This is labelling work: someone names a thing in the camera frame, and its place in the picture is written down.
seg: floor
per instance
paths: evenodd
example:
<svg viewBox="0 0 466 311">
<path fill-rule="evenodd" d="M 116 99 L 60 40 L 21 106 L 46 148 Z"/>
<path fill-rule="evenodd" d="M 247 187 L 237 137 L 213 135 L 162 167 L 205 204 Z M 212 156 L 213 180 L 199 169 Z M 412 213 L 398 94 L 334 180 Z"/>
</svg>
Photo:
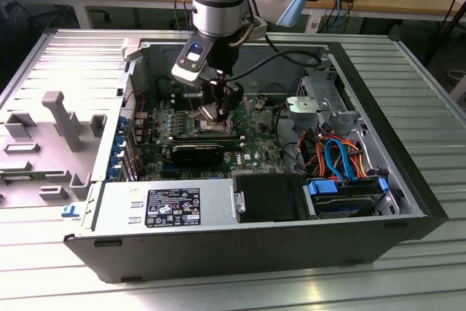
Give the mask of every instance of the floor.
<svg viewBox="0 0 466 311">
<path fill-rule="evenodd" d="M 26 5 L 31 14 L 50 10 L 50 6 Z M 176 24 L 172 10 L 168 9 L 140 9 L 142 29 L 175 29 Z M 131 29 L 135 28 L 135 20 L 131 9 L 108 8 L 111 14 L 111 22 L 106 22 L 103 14 L 92 14 L 92 20 L 96 28 Z M 184 14 L 178 11 L 180 26 L 185 28 Z M 10 19 L 0 22 L 0 89 L 8 83 L 16 72 L 19 65 L 40 37 L 40 27 L 48 25 L 55 28 L 77 28 L 76 21 L 72 16 L 58 18 L 45 17 L 29 26 L 27 14 L 19 7 L 11 9 Z M 307 17 L 301 16 L 293 28 L 278 28 L 271 26 L 271 31 L 295 31 L 303 32 Z M 395 22 L 392 20 L 367 19 L 361 27 L 361 19 L 350 18 L 348 25 L 341 26 L 336 32 L 356 34 L 360 29 L 362 34 L 390 34 L 398 35 L 399 38 L 420 59 L 425 56 L 426 48 L 430 39 L 437 33 L 438 23 L 427 21 Z M 431 74 L 450 91 L 454 82 L 448 79 L 449 70 L 466 71 L 466 39 L 461 37 L 465 31 L 455 29 L 450 38 L 441 47 L 440 52 L 433 58 L 428 66 Z"/>
</svg>

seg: power supply label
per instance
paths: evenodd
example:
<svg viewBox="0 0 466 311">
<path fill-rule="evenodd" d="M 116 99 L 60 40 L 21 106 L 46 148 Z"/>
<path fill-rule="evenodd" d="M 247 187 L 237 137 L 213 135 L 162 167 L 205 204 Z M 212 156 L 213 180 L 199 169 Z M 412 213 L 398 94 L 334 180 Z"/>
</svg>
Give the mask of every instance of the power supply label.
<svg viewBox="0 0 466 311">
<path fill-rule="evenodd" d="M 147 227 L 201 224 L 199 189 L 151 189 L 146 208 Z"/>
</svg>

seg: motherboard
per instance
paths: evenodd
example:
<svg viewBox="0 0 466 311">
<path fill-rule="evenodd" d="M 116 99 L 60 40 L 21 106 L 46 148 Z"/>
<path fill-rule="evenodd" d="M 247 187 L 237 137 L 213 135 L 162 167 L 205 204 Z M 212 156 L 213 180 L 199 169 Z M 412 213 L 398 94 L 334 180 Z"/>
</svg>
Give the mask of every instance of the motherboard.
<svg viewBox="0 0 466 311">
<path fill-rule="evenodd" d="M 203 120 L 199 106 L 196 98 L 157 101 L 136 114 L 141 181 L 285 172 L 272 132 L 273 106 L 265 99 L 244 97 L 224 125 Z"/>
</svg>

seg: aluminum extrusion table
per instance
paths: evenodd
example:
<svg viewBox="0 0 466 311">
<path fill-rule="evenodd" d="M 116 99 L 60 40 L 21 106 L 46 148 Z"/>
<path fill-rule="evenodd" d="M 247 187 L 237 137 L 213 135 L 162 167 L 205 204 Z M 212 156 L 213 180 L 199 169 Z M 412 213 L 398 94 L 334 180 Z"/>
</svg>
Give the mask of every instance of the aluminum extrusion table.
<svg viewBox="0 0 466 311">
<path fill-rule="evenodd" d="M 126 38 L 187 38 L 167 31 L 58 31 L 40 38 L 0 97 L 9 111 L 40 104 L 54 84 L 81 115 L 104 113 L 124 71 Z M 466 116 L 400 42 L 386 36 L 273 34 L 337 41 L 450 217 L 421 241 L 371 265 L 105 284 L 62 243 L 62 207 L 0 210 L 2 310 L 458 310 L 466 302 Z M 88 94 L 81 102 L 79 87 Z"/>
</svg>

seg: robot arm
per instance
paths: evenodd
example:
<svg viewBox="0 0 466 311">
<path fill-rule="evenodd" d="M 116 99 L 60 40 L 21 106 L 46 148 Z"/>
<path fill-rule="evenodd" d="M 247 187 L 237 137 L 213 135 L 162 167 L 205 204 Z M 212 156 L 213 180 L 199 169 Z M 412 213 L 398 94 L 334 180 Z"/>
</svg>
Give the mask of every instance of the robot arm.
<svg viewBox="0 0 466 311">
<path fill-rule="evenodd" d="M 256 0 L 256 3 L 263 19 L 293 25 L 306 0 Z M 239 46 L 250 35 L 253 23 L 246 21 L 244 32 L 245 0 L 193 0 L 192 5 L 194 32 L 178 56 L 172 74 L 182 84 L 201 89 L 201 112 L 212 122 L 222 122 L 236 109 L 243 93 L 240 84 L 225 82 L 223 77 L 233 74 Z"/>
</svg>

